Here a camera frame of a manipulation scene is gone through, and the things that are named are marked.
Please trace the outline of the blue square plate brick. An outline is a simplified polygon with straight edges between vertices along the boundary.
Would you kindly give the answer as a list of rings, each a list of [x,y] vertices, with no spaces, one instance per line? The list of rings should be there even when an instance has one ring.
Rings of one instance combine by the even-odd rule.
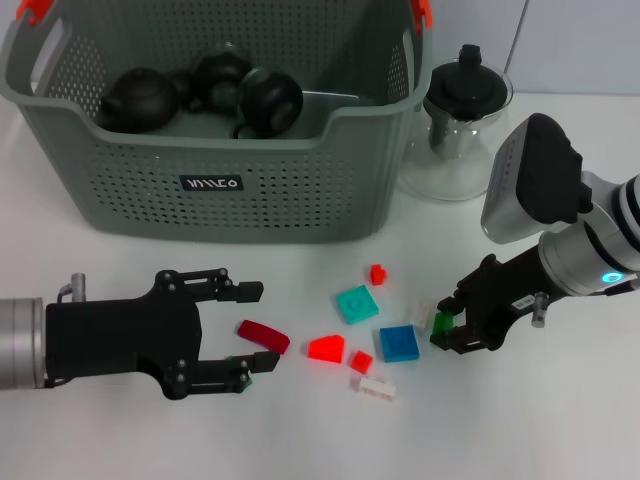
[[[414,361],[420,358],[412,325],[381,328],[379,337],[383,358],[387,363]]]

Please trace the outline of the grey-green perforated storage bin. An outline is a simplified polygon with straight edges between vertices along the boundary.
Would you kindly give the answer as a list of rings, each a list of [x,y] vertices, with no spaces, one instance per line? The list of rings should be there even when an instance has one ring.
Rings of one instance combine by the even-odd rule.
[[[0,95],[21,111],[92,226],[229,243],[357,240],[384,224],[430,82],[430,0],[21,0]],[[135,68],[187,72],[238,53],[301,87],[273,139],[239,115],[182,111],[147,134],[105,129]]]

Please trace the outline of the green two-stud brick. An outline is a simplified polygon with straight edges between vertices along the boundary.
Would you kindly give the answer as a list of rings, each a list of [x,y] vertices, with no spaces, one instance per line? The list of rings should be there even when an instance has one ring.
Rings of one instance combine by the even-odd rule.
[[[225,359],[227,365],[226,391],[241,394],[252,385],[250,377],[251,361],[246,357],[230,356]]]

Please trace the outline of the teal square plate brick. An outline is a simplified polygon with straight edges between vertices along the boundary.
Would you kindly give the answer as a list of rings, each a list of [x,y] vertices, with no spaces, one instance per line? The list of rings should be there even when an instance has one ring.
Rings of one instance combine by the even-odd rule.
[[[379,307],[365,285],[343,291],[336,296],[337,308],[348,325],[379,314]]]

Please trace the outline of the glass teacup with black sleeve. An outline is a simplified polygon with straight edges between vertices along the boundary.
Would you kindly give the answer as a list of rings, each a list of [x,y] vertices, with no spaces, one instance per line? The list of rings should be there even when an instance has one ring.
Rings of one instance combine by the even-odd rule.
[[[235,116],[240,84],[253,68],[248,52],[230,43],[204,50],[190,71],[188,111]]]
[[[245,129],[258,139],[276,137],[296,122],[303,105],[302,89],[290,75],[265,66],[255,67],[238,86],[236,112],[240,123],[231,137],[239,139]]]

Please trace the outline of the dark red curved brick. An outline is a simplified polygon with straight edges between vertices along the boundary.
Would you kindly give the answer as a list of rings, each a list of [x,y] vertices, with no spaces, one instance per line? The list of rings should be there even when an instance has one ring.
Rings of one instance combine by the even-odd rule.
[[[240,324],[237,335],[280,355],[284,355],[290,345],[290,339],[285,334],[251,320],[244,320]]]

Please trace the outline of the bright red slope brick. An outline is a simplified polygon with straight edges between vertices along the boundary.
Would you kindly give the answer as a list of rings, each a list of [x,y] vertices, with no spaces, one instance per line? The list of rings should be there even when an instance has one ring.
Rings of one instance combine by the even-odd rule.
[[[310,359],[340,364],[344,350],[345,339],[341,335],[329,335],[310,341],[307,355]]]

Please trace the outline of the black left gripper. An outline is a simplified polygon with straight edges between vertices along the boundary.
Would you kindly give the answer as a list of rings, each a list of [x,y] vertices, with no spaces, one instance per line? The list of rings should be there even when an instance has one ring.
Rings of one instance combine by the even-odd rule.
[[[58,385],[83,377],[144,373],[166,398],[227,394],[225,359],[198,361],[202,329],[196,302],[257,303],[260,281],[235,284],[226,268],[161,271],[145,295],[46,307],[46,374]],[[250,374],[272,372],[275,352],[242,355]]]

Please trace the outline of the glass teapot with black lid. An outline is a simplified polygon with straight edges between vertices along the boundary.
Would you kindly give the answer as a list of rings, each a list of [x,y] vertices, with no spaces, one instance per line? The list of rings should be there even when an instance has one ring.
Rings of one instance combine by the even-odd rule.
[[[452,202],[484,194],[494,158],[484,137],[512,97],[509,78],[483,63],[477,45],[463,45],[456,59],[437,66],[414,115],[402,189],[416,198]]]

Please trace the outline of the long white brick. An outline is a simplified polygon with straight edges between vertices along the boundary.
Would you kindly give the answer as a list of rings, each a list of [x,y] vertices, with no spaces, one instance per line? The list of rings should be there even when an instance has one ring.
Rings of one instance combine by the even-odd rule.
[[[393,384],[369,377],[351,378],[349,386],[361,397],[375,398],[385,402],[393,402],[397,395]]]

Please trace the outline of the dark clay teapot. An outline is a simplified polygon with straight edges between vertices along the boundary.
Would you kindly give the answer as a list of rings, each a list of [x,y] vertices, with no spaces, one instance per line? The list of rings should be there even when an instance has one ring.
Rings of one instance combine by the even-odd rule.
[[[142,134],[164,128],[192,99],[183,69],[163,74],[149,68],[127,71],[101,97],[96,123],[103,129]]]

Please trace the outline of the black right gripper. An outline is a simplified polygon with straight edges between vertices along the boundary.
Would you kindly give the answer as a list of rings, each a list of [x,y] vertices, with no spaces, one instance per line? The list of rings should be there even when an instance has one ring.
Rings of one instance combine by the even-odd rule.
[[[465,311],[466,325],[432,333],[430,342],[456,353],[495,351],[503,345],[511,326],[533,311],[531,306],[520,310],[514,304],[540,291],[549,295],[550,302],[560,299],[560,288],[545,272],[537,248],[504,264],[491,254],[482,261],[474,279],[438,302],[441,312]]]

